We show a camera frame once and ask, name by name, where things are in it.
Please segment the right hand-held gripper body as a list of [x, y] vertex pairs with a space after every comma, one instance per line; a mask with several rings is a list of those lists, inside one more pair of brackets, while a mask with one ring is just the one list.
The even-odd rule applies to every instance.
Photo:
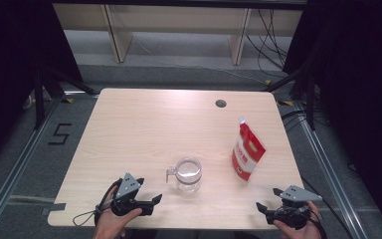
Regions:
[[285, 223], [293, 229], [301, 229], [306, 225], [310, 216], [308, 201], [321, 201], [322, 197], [296, 185], [291, 185], [279, 198], [282, 206], [269, 210], [265, 214], [267, 222], [273, 224], [275, 220]]

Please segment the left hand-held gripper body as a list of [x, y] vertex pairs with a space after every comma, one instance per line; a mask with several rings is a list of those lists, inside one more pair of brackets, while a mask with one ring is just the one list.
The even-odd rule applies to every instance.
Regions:
[[117, 216], [123, 216], [131, 210], [141, 208], [140, 216], [150, 216], [155, 205], [150, 205], [150, 201], [137, 201], [135, 199], [140, 187], [134, 176], [127, 172], [118, 185], [117, 192], [112, 197], [111, 211]]

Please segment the clear glass measuring cup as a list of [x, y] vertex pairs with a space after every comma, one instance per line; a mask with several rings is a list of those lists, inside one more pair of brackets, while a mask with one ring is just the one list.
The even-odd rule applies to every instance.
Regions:
[[178, 190], [188, 194], [194, 193], [200, 187], [202, 164], [194, 157], [181, 158], [174, 166], [166, 170], [166, 181], [169, 181], [170, 176], [176, 178]]

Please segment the red and white spout pouch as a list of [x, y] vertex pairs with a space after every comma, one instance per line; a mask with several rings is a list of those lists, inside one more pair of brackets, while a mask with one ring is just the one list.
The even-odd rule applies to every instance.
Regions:
[[232, 165], [237, 175], [248, 181], [267, 150], [245, 118], [239, 118], [239, 127], [239, 136], [232, 152]]

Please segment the person's right hand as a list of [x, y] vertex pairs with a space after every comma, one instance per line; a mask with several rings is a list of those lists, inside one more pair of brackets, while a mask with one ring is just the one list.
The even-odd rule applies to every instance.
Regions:
[[274, 225], [282, 232], [281, 239], [321, 239], [321, 233], [316, 224], [319, 222], [319, 210], [312, 201], [307, 202], [311, 212], [310, 219], [301, 229], [293, 229], [285, 223], [275, 220]]

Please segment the person's left hand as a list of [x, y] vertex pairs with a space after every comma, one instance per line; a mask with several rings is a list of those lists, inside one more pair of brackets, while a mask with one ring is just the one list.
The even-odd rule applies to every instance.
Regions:
[[117, 187], [115, 186], [107, 195], [101, 208], [101, 215], [95, 227], [93, 239], [117, 239], [123, 238], [126, 235], [125, 226], [128, 222], [138, 217], [142, 209], [136, 208], [131, 210], [123, 216], [117, 216], [112, 213], [110, 203], [112, 196], [116, 193]]

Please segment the black tape strip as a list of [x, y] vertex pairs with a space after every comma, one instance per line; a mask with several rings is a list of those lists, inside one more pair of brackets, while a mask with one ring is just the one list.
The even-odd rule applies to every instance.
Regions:
[[52, 211], [62, 211], [62, 210], [65, 210], [65, 208], [66, 208], [66, 203], [52, 204], [49, 207], [42, 209], [41, 214], [49, 215], [49, 213]]

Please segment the black metal stand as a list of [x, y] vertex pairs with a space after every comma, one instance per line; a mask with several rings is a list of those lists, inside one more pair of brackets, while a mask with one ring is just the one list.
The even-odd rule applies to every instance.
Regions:
[[306, 99], [305, 115], [307, 123], [311, 130], [315, 130], [314, 126], [314, 87], [315, 82], [310, 70], [305, 67], [300, 67], [287, 77], [280, 81], [269, 85], [265, 88], [265, 92], [272, 93], [273, 91], [283, 87], [284, 85], [293, 82], [293, 86], [289, 92], [289, 96], [293, 100], [301, 100], [302, 97]]
[[99, 91], [88, 87], [82, 78], [73, 78], [55, 67], [38, 63], [35, 66], [36, 73], [33, 76], [34, 95], [36, 100], [36, 124], [38, 129], [45, 121], [45, 107], [43, 91], [47, 91], [52, 99], [60, 99], [65, 95], [60, 82], [66, 82], [69, 85], [85, 92], [88, 95], [96, 96]]

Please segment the dark curtain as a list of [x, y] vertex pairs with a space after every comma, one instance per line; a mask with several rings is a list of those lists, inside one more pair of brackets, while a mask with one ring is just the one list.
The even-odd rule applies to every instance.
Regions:
[[337, 37], [312, 76], [349, 158], [382, 213], [382, 0], [306, 0], [286, 59], [297, 70], [328, 23]]
[[0, 148], [35, 87], [83, 78], [52, 0], [0, 0]]

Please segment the light wooden shelf unit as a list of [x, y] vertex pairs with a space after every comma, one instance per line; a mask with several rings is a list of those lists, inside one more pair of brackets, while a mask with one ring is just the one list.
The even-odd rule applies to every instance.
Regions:
[[135, 32], [218, 34], [228, 37], [232, 64], [241, 62], [248, 35], [291, 37], [300, 10], [55, 3], [65, 30], [106, 31], [122, 63]]

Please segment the silver metal floor rail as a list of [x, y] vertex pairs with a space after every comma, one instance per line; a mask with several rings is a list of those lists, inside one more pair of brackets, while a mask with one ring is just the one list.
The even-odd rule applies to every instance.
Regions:
[[355, 211], [352, 202], [345, 192], [334, 168], [332, 167], [326, 152], [316, 132], [308, 124], [308, 119], [304, 119], [301, 127], [311, 145], [315, 157], [319, 163], [319, 167], [329, 185], [330, 191], [341, 211], [343, 219], [347, 225], [349, 234], [353, 239], [368, 239], [367, 233], [362, 226], [359, 216]]
[[45, 117], [43, 121], [33, 130], [29, 140], [24, 146], [21, 154], [18, 156], [17, 161], [11, 169], [9, 175], [5, 179], [3, 185], [0, 188], [0, 215], [2, 214], [7, 202], [9, 201], [12, 192], [17, 186], [22, 174], [24, 173], [29, 161], [39, 144], [44, 131], [47, 129], [49, 120], [52, 114], [59, 105], [60, 100], [50, 100], [47, 109], [45, 110]]

